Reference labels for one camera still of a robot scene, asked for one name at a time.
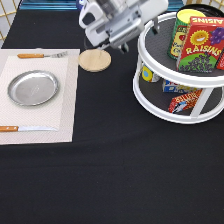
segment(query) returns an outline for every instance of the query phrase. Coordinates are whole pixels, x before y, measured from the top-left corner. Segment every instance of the white rim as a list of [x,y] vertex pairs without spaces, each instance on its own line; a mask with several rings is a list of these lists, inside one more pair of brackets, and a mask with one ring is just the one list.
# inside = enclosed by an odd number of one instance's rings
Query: white rim
[[[158,18],[159,22],[176,18],[176,12],[167,13],[159,16]],[[151,68],[155,73],[157,73],[162,78],[168,79],[169,81],[178,84],[198,88],[215,88],[224,86],[224,76],[195,77],[173,71],[171,69],[166,68],[162,64],[158,63],[154,58],[150,56],[150,54],[145,48],[145,36],[152,26],[153,26],[152,21],[147,23],[145,26],[145,30],[141,33],[138,39],[138,52],[139,55],[141,56],[142,61],[145,63],[146,66]]]
[[152,103],[150,103],[142,94],[140,88],[139,88],[139,69],[136,70],[135,77],[133,80],[133,91],[135,94],[135,97],[139,101],[139,103],[149,112],[154,114],[155,116],[162,118],[167,121],[180,123],[180,124],[195,124],[195,123],[201,123],[207,120],[212,119],[213,117],[217,116],[224,108],[224,88],[222,88],[222,98],[219,102],[219,104],[211,111],[199,115],[197,118],[192,118],[191,116],[183,116],[178,114],[171,114],[169,112],[166,112],[162,109],[159,109],[158,107],[154,106]]

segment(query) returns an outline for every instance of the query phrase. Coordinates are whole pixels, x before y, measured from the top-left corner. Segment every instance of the rack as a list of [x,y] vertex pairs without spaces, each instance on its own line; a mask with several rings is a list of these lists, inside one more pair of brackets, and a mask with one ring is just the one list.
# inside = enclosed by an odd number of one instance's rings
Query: rack
[[[150,21],[138,40],[138,62],[133,80],[133,91],[139,103],[149,112],[167,121],[194,124],[217,116],[224,108],[224,72],[215,69],[212,73],[179,73],[176,61],[167,55],[170,37],[176,20],[176,13],[159,16],[160,33],[153,35]],[[180,93],[164,93],[161,81],[147,83],[140,76],[142,64],[160,77],[190,87],[203,88],[192,110],[172,114],[168,112],[169,103]]]

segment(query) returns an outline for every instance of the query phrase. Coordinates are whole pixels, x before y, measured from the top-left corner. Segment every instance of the utensil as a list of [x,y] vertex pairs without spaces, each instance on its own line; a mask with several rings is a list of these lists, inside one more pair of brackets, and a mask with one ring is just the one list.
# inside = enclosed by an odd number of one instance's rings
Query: utensil
[[17,131],[57,131],[57,129],[45,126],[0,126],[0,132]]
[[24,59],[24,58],[45,58],[45,57],[51,57],[51,58],[62,58],[68,55],[68,52],[62,52],[58,54],[52,54],[52,55],[46,55],[46,54],[18,54],[18,58]]
[[22,106],[34,106],[50,100],[58,91],[56,77],[47,71],[30,71],[17,76],[8,86],[8,96]]

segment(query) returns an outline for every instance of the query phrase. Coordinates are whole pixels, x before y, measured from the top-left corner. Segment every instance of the orange handle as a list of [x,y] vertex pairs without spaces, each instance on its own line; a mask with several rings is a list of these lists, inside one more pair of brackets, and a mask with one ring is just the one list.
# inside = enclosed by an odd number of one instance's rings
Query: orange handle
[[15,132],[18,129],[18,126],[0,126],[0,132]]
[[18,54],[18,58],[44,58],[44,54]]
[[193,0],[187,0],[186,5],[192,4]]

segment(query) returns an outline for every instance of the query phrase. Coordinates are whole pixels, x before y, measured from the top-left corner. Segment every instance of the knife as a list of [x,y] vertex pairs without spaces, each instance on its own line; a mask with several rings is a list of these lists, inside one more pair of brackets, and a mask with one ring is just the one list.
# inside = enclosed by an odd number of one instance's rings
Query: knife
[[18,54],[18,58],[45,58],[45,57],[51,57],[51,58],[62,58],[64,56],[67,56],[68,52],[62,52],[58,54],[52,54],[52,55],[46,55],[46,54]]
[[0,126],[0,132],[17,131],[57,131],[57,129],[45,126]]

